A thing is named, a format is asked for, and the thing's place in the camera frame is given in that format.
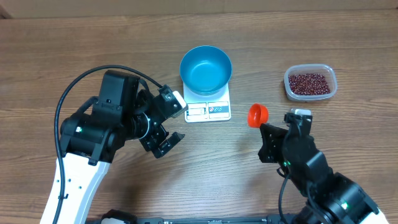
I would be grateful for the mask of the red measuring scoop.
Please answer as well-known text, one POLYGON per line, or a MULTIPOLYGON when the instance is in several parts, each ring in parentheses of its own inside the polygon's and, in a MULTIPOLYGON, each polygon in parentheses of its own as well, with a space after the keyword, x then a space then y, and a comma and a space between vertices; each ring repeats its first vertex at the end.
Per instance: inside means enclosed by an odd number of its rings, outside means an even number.
POLYGON ((259 128, 261 124, 267 123, 269 119, 269 111, 266 106, 255 103, 248 112, 248 126, 251 128, 259 128))

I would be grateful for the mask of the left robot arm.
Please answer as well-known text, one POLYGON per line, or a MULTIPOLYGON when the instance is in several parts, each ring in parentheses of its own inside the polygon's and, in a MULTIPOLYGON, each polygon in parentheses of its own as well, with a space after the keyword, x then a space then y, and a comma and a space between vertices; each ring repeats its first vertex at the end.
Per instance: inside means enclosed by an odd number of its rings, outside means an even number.
POLYGON ((162 123, 186 111, 178 91, 122 65, 92 68, 71 82, 61 95, 54 117, 56 171, 41 223, 84 223, 95 193, 115 153, 137 139, 159 159, 183 138, 162 123), (104 70, 99 95, 90 97, 70 117, 60 111, 70 90, 84 77, 104 70))

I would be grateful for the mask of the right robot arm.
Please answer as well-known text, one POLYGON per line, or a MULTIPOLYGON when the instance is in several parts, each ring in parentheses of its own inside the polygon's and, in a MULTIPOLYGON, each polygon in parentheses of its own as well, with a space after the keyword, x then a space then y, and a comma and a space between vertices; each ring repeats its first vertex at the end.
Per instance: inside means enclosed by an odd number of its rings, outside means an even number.
POLYGON ((261 162, 277 163, 307 202, 292 223, 387 223, 375 201, 356 183, 334 172, 317 149, 308 126, 260 126, 261 162))

